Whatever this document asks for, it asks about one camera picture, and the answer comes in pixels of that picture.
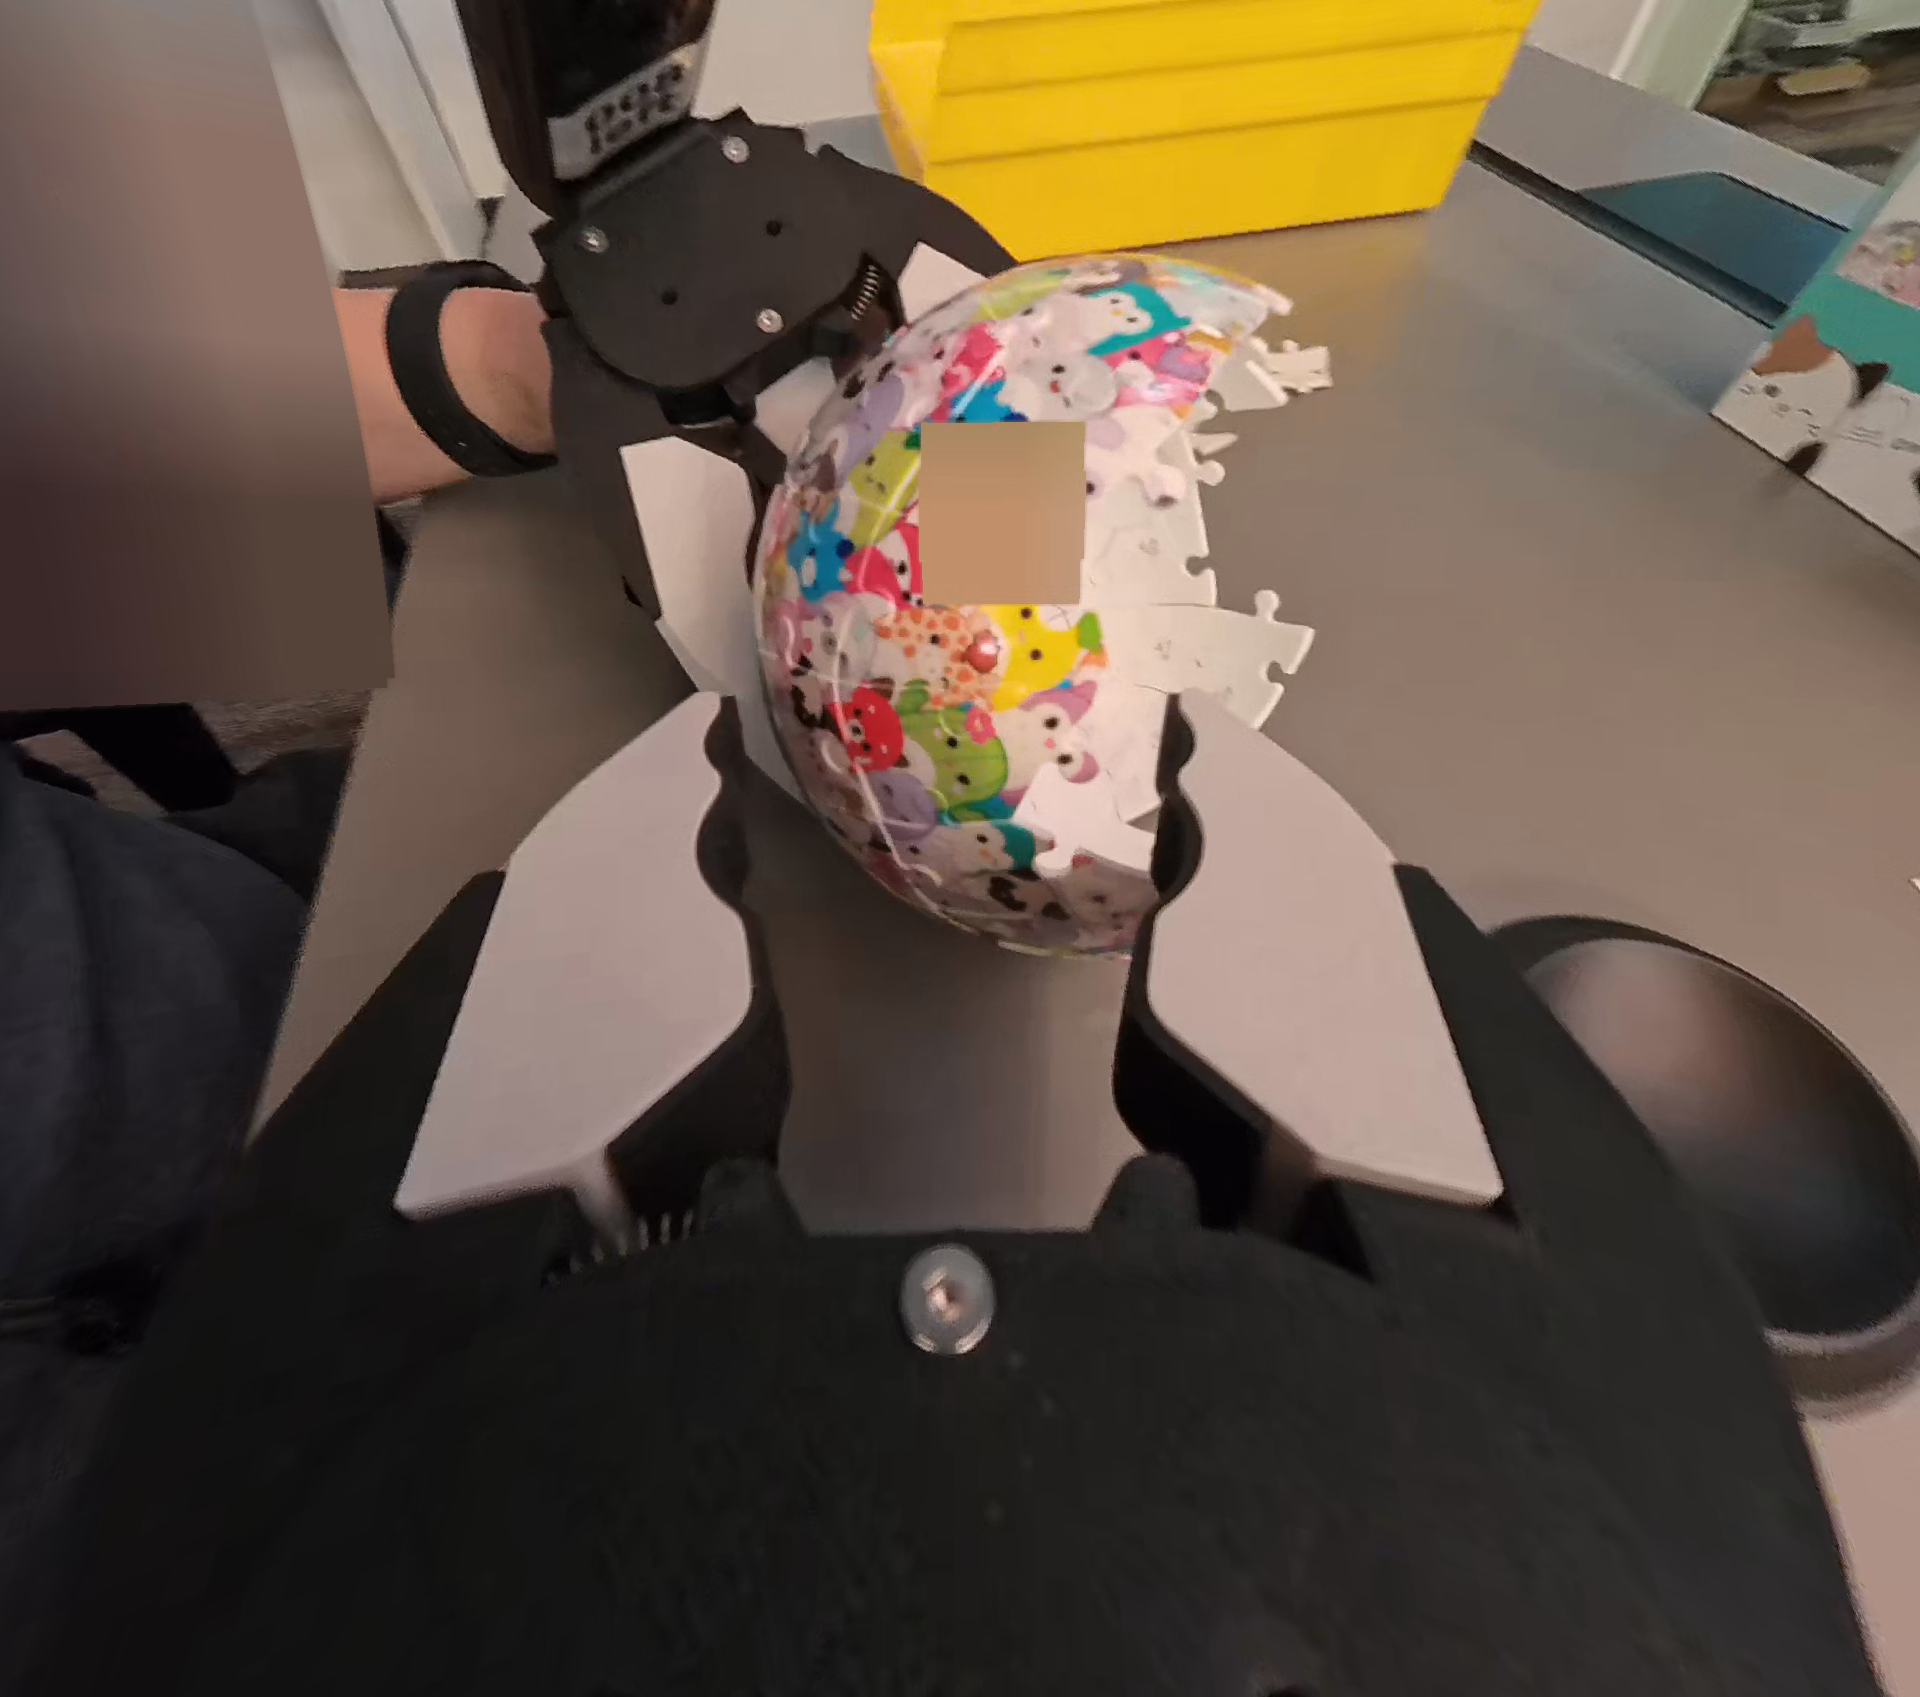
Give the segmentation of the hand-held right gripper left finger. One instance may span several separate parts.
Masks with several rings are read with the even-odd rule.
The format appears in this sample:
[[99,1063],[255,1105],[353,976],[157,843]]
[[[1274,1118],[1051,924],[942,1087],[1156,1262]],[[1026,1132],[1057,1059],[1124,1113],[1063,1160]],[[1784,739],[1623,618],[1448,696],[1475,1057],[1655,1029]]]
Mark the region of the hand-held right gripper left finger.
[[699,1224],[777,1162],[789,1055],[748,905],[738,702],[698,692],[510,854],[396,1182],[412,1220],[563,1195],[588,1224]]

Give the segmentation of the black round ball stand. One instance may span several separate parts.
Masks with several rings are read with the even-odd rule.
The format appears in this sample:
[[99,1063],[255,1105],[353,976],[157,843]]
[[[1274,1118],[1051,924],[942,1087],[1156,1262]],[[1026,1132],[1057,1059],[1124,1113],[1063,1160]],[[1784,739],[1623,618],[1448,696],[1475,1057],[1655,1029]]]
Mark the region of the black round ball stand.
[[1796,1399],[1840,1414],[1914,1387],[1915,1138],[1845,1044],[1639,924],[1523,917],[1494,940],[1682,1178]]

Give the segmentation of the colourful puzzle ball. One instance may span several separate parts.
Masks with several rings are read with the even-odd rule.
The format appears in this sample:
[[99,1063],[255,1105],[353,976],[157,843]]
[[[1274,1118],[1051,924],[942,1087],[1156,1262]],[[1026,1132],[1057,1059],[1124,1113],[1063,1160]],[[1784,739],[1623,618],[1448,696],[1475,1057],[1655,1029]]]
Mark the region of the colourful puzzle ball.
[[[1156,900],[1166,705],[1259,727],[1313,632],[1264,588],[1217,604],[1204,517],[1234,437],[1331,384],[1264,341],[1291,301],[1175,254],[976,281],[891,333],[810,420],[755,545],[755,641],[779,752],[835,840],[910,909],[1033,957],[1122,959]],[[938,437],[1078,437],[1063,599],[934,581]]]

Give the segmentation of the colourful cardboard puzzle box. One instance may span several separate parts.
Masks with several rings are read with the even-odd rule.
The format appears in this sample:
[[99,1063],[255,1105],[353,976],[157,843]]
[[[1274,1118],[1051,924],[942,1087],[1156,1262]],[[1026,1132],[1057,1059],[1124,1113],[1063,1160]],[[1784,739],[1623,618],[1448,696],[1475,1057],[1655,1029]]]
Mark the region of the colourful cardboard puzzle box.
[[1917,165],[1796,292],[1715,420],[1917,548]]

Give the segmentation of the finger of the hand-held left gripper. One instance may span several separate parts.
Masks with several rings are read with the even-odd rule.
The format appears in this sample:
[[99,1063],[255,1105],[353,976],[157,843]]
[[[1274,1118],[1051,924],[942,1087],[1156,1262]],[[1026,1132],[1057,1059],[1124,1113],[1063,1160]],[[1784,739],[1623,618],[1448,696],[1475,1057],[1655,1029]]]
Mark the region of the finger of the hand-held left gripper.
[[904,313],[898,335],[964,337],[996,318],[991,292],[997,282],[1002,271],[981,275],[929,244],[915,244],[898,281]]
[[800,800],[801,788],[773,735],[758,657],[748,474],[683,437],[624,445],[619,465],[661,641],[696,690],[731,699],[748,759]]

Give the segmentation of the person's left forearm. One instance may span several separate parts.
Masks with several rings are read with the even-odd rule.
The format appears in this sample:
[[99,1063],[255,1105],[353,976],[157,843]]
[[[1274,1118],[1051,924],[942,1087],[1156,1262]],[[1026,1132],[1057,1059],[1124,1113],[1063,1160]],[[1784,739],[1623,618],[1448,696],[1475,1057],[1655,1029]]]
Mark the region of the person's left forearm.
[[441,261],[332,304],[375,504],[556,462],[548,318],[511,272]]

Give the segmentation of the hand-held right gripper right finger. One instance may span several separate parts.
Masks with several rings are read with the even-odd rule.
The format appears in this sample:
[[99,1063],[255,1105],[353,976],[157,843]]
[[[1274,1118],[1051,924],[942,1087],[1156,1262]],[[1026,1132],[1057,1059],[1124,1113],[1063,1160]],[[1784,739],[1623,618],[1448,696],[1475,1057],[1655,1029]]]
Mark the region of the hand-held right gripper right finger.
[[1226,702],[1166,706],[1156,903],[1113,1102],[1204,1220],[1293,1220],[1324,1184],[1490,1209],[1504,1182],[1387,844]]

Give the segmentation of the person's dark clothing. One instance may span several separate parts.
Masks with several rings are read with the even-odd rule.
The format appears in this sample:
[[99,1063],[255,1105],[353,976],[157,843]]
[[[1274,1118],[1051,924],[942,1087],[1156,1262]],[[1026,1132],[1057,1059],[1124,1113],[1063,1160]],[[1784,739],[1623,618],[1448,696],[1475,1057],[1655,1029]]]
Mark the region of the person's dark clothing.
[[3,742],[3,1693],[62,1596],[123,1360],[238,1157],[346,766],[282,754],[149,816]]

